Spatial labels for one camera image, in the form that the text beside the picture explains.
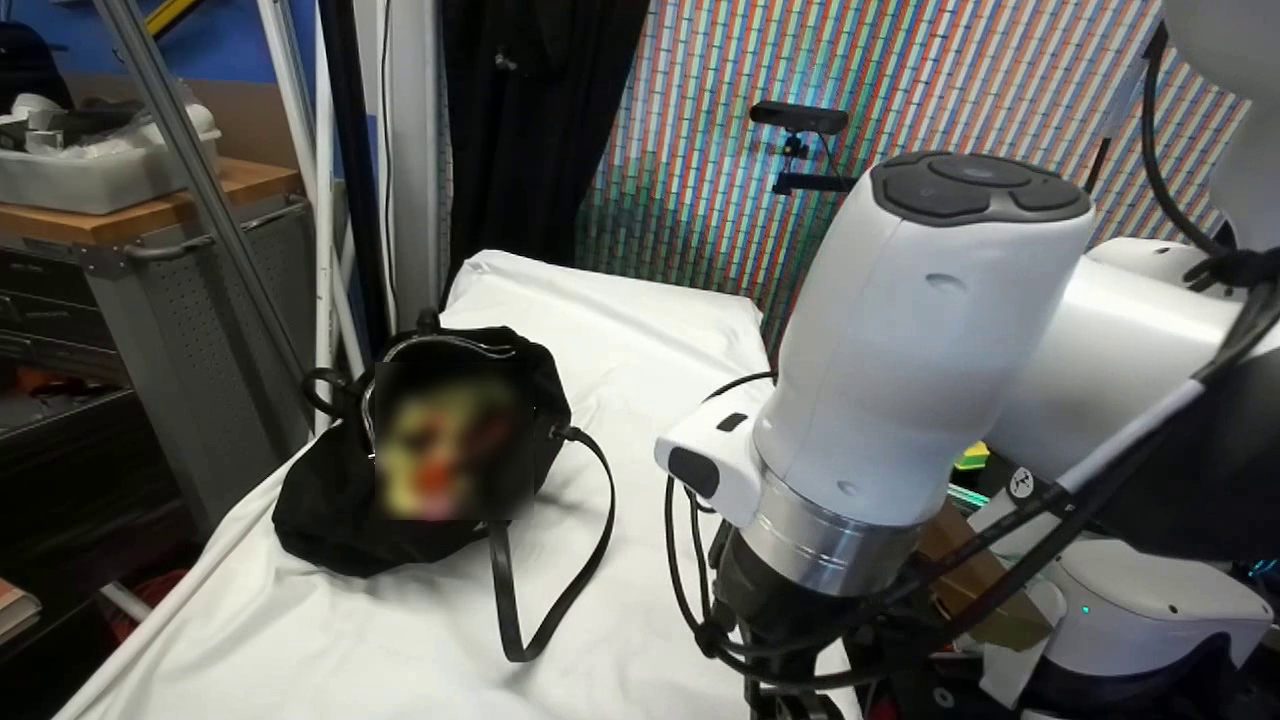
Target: blue wall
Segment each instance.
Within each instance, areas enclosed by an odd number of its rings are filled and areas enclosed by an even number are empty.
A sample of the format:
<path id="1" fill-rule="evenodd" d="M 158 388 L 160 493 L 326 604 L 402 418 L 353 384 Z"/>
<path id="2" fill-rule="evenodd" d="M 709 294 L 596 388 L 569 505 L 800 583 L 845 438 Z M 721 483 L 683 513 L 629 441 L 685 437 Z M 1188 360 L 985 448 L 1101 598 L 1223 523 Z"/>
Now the blue wall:
<path id="1" fill-rule="evenodd" d="M 150 13 L 159 0 L 142 0 Z M 315 3 L 289 0 L 298 36 L 298 50 L 315 82 Z M 46 41 L 70 50 L 58 54 L 64 73 L 119 73 L 124 65 L 111 53 L 111 38 L 92 3 L 55 5 L 47 0 L 15 3 L 13 19 L 36 28 Z M 205 0 L 161 41 L 169 68 L 178 77 L 275 82 L 271 56 L 253 0 Z"/>

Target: striped wall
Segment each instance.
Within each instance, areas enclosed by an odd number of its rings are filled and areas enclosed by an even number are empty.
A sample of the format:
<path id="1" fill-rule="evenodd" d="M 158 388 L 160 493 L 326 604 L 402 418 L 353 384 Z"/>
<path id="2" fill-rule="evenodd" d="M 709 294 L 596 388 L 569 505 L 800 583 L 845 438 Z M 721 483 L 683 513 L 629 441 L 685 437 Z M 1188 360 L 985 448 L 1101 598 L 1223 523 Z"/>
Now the striped wall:
<path id="1" fill-rule="evenodd" d="M 585 268 L 733 292 L 782 322 L 838 196 L 769 192 L 785 133 L 748 109 L 845 109 L 835 167 L 945 147 L 995 152 L 1083 182 L 1107 102 L 1157 22 L 1125 0 L 652 0 L 630 85 L 579 217 Z M 1243 104 L 1166 56 L 1158 147 L 1188 214 Z M 824 172 L 822 152 L 796 170 Z M 1096 192 L 1096 240 L 1176 237 L 1146 188 L 1137 105 Z"/>

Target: black bag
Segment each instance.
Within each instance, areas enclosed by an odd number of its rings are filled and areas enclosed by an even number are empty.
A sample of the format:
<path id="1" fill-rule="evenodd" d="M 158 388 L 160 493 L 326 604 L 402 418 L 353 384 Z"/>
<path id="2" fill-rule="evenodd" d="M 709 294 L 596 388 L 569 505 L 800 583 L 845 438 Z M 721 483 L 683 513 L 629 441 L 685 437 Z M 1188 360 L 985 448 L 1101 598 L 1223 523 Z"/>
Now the black bag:
<path id="1" fill-rule="evenodd" d="M 380 501 L 384 489 L 374 448 L 397 402 L 417 391 L 480 375 L 498 378 L 515 389 L 517 420 L 474 483 L 474 511 L 448 520 L 392 516 Z M 316 382 L 333 386 L 333 402 L 317 396 Z M 325 430 L 284 478 L 273 515 L 284 550 L 335 573 L 367 578 L 404 564 L 435 562 L 489 538 L 503 652 L 512 662 L 540 655 L 600 565 L 616 511 L 613 474 L 595 441 L 570 424 L 568 401 L 550 352 L 509 328 L 440 329 L 426 320 L 417 332 L 393 338 L 384 361 L 355 383 L 343 382 L 335 370 L 316 369 L 307 374 L 303 393 L 342 421 Z M 609 482 L 609 511 L 591 556 L 526 647 L 516 610 L 507 524 L 541 488 L 564 441 L 582 443 L 599 459 Z"/>
<path id="2" fill-rule="evenodd" d="M 22 23 L 0 22 L 0 115 L 23 92 L 42 95 L 72 109 L 72 94 L 40 35 Z"/>

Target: white sheet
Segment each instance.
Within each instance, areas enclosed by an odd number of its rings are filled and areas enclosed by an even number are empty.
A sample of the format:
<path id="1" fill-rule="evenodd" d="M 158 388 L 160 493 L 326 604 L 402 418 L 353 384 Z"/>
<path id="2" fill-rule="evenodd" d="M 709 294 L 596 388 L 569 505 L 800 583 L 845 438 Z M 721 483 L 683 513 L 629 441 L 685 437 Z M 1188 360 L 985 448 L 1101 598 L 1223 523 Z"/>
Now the white sheet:
<path id="1" fill-rule="evenodd" d="M 486 251 L 467 261 L 443 320 L 506 324 L 549 347 L 575 423 L 618 480 L 608 555 L 545 653 L 529 665 L 503 657 L 484 543 L 370 580 L 287 555 L 270 520 L 282 468 L 60 720 L 748 717 L 741 680 L 698 652 L 676 610 L 652 448 L 707 392 L 768 366 L 755 307 Z M 595 460 L 566 445 L 512 527 L 526 639 L 589 555 L 607 501 Z M 681 544 L 691 589 L 687 533 Z M 820 667 L 842 661 L 828 651 Z M 837 694 L 856 719 L 851 697 Z"/>

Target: black curtain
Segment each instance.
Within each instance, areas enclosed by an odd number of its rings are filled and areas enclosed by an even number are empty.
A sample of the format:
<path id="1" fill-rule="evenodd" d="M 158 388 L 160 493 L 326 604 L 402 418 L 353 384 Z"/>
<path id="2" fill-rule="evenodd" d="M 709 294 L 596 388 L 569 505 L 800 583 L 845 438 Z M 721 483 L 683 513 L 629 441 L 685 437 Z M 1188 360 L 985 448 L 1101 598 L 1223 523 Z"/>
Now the black curtain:
<path id="1" fill-rule="evenodd" d="M 449 279 L 484 249 L 573 264 L 649 0 L 444 0 Z"/>

